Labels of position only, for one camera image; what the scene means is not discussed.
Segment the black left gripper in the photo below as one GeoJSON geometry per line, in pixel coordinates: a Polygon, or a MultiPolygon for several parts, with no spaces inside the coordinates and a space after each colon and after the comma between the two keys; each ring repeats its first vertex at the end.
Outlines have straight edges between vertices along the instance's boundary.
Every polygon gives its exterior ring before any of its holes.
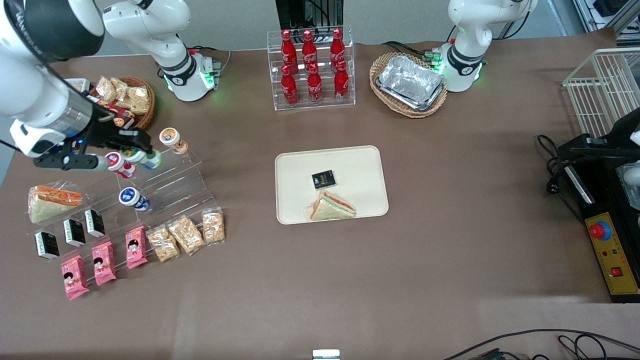
{"type": "Polygon", "coordinates": [[[640,122],[640,108],[636,108],[615,122],[606,135],[606,144],[613,148],[638,150],[639,145],[631,139],[638,129],[640,122]]]}

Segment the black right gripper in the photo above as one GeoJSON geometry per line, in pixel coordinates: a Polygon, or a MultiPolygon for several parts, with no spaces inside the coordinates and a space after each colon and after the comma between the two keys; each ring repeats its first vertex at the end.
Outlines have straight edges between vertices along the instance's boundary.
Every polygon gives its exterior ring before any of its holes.
{"type": "Polygon", "coordinates": [[[82,146],[105,148],[111,150],[138,150],[144,153],[152,153],[151,144],[139,141],[150,141],[151,137],[141,129],[121,129],[114,117],[102,117],[89,121],[87,127],[80,133],[71,137],[70,146],[74,151],[79,151],[82,146]]]}

